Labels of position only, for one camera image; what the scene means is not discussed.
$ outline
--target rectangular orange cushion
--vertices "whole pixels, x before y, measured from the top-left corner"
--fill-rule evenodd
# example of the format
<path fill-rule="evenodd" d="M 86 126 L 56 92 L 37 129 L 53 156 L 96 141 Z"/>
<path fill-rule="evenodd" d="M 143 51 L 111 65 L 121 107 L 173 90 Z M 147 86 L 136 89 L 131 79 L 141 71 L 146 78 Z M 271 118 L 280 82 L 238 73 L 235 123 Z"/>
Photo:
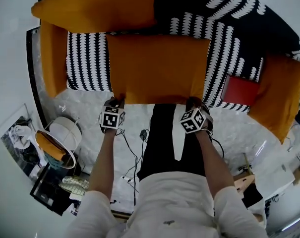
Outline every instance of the rectangular orange cushion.
<path fill-rule="evenodd" d="M 155 24 L 154 0 L 41 0 L 32 14 L 73 33 L 139 29 Z"/>
<path fill-rule="evenodd" d="M 127 104 L 182 103 L 203 96 L 209 40 L 107 35 L 111 85 Z"/>
<path fill-rule="evenodd" d="M 300 62 L 267 54 L 260 89 L 248 115 L 271 131 L 283 144 L 299 110 Z"/>

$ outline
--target clothes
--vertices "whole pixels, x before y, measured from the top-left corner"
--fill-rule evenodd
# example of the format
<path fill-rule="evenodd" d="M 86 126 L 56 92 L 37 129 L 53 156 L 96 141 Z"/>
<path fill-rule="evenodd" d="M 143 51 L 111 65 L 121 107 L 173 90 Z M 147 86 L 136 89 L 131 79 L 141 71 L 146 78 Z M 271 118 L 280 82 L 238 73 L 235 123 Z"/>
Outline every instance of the clothes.
<path fill-rule="evenodd" d="M 66 238 L 267 238 L 245 208 L 235 187 L 219 191 L 213 203 L 207 180 L 184 172 L 153 174 L 140 182 L 139 197 L 127 224 L 111 214 L 108 198 L 85 194 Z"/>
<path fill-rule="evenodd" d="M 186 134 L 181 160 L 175 160 L 172 138 L 175 108 L 175 104 L 154 106 L 142 166 L 137 173 L 140 181 L 152 174 L 173 171 L 205 176 L 203 155 L 194 133 Z"/>

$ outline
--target gray floor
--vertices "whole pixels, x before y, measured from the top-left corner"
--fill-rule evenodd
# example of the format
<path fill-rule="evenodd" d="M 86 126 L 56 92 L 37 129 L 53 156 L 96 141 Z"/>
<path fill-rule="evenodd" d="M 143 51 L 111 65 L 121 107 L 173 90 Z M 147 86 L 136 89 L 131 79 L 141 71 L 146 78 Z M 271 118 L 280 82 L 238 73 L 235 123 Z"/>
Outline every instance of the gray floor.
<path fill-rule="evenodd" d="M 98 125 L 98 115 L 102 105 L 111 97 L 106 92 L 86 92 L 67 89 L 56 98 L 47 96 L 42 77 L 39 33 L 33 34 L 33 62 L 38 93 L 41 99 L 43 110 L 48 121 L 58 116 L 70 116 L 79 119 L 79 126 L 82 130 L 82 141 L 80 143 L 81 157 L 86 163 L 86 172 L 91 172 L 93 164 L 98 156 L 102 143 L 103 134 Z M 123 125 L 127 140 L 131 149 L 137 156 L 141 156 L 142 141 L 139 138 L 142 129 L 149 128 L 149 121 L 154 105 L 126 105 L 126 120 Z M 182 151 L 185 133 L 178 120 L 184 112 L 184 106 L 177 106 L 174 117 L 173 140 L 176 158 L 179 159 Z M 225 160 L 233 174 L 238 172 L 238 167 L 244 165 L 243 152 L 253 163 L 253 171 L 257 179 L 265 179 L 268 171 L 275 170 L 282 164 L 289 164 L 295 158 L 297 147 L 290 152 L 287 149 L 290 142 L 286 140 L 284 145 L 264 127 L 248 117 L 246 114 L 225 110 L 220 108 L 211 109 L 214 118 L 214 138 L 221 142 L 225 150 Z M 256 152 L 265 143 L 265 147 L 258 157 Z M 134 166 L 134 158 L 129 151 L 122 136 L 115 139 L 115 183 L 113 190 L 112 209 L 124 212 L 133 211 L 133 181 L 127 184 L 122 176 L 129 168 Z M 133 177 L 133 170 L 128 173 Z"/>

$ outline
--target person's left arm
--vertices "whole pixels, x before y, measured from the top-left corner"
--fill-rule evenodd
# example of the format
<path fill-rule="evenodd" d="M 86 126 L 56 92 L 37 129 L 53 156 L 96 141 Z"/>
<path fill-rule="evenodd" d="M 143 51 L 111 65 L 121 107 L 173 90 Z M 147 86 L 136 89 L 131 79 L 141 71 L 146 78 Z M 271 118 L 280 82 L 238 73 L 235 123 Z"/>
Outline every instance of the person's left arm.
<path fill-rule="evenodd" d="M 114 138 L 116 130 L 107 129 L 76 219 L 68 227 L 67 238 L 104 238 L 117 223 L 111 213 L 114 183 Z"/>

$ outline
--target orange sofa armrest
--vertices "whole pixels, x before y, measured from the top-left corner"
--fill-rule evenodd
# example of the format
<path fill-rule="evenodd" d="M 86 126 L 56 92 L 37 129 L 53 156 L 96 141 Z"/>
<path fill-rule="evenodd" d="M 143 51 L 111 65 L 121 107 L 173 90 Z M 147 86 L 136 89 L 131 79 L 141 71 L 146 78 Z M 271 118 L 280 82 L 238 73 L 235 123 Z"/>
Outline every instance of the orange sofa armrest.
<path fill-rule="evenodd" d="M 41 21 L 41 57 L 45 88 L 54 98 L 66 89 L 67 31 Z"/>

